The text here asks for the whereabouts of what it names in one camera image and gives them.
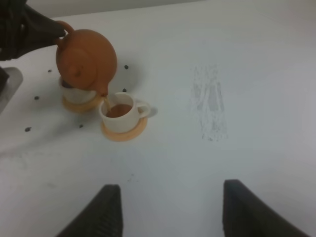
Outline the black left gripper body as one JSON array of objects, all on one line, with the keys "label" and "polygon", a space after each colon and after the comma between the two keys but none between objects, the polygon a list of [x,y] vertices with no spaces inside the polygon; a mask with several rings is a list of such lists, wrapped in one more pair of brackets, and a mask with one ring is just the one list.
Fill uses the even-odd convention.
[{"label": "black left gripper body", "polygon": [[32,51],[26,44],[27,20],[25,0],[0,2],[0,59],[17,59]]}]

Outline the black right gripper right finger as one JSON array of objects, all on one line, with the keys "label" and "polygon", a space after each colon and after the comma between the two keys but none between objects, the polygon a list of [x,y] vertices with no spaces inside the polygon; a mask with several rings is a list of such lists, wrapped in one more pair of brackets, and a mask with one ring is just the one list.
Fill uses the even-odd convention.
[{"label": "black right gripper right finger", "polygon": [[223,191],[226,237],[306,237],[239,180],[226,180]]}]

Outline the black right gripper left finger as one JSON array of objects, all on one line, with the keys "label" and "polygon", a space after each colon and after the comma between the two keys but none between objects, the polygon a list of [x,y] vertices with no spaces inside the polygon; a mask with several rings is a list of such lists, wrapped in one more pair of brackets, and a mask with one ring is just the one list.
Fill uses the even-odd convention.
[{"label": "black right gripper left finger", "polygon": [[59,237],[121,237],[123,211],[119,185],[105,185]]}]

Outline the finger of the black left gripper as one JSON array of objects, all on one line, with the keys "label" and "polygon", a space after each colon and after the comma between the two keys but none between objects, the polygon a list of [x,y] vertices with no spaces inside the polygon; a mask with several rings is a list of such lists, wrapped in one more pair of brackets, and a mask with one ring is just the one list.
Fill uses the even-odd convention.
[{"label": "finger of the black left gripper", "polygon": [[39,48],[52,46],[56,40],[66,35],[64,27],[28,5],[24,13],[23,48],[33,51]]}]

